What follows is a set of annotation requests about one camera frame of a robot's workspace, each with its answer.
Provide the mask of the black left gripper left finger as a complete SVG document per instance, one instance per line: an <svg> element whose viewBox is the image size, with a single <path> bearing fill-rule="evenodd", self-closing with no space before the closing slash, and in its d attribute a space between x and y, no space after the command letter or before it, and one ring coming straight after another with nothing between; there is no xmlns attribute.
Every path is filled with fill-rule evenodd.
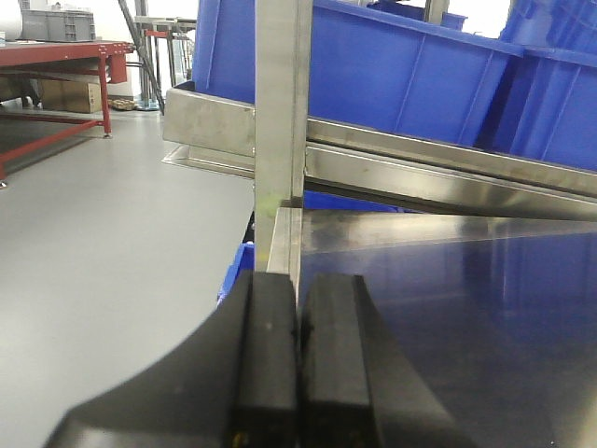
<svg viewBox="0 0 597 448"><path fill-rule="evenodd" d="M286 274L243 271L165 357L72 408L48 447L294 447L295 291Z"/></svg>

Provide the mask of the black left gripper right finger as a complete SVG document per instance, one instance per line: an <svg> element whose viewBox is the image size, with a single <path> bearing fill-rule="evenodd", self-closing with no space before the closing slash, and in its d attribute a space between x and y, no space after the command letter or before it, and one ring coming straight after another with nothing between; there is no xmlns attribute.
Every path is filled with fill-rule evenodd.
<svg viewBox="0 0 597 448"><path fill-rule="evenodd" d="M314 277L300 345L302 446L474 446L400 349L362 276Z"/></svg>

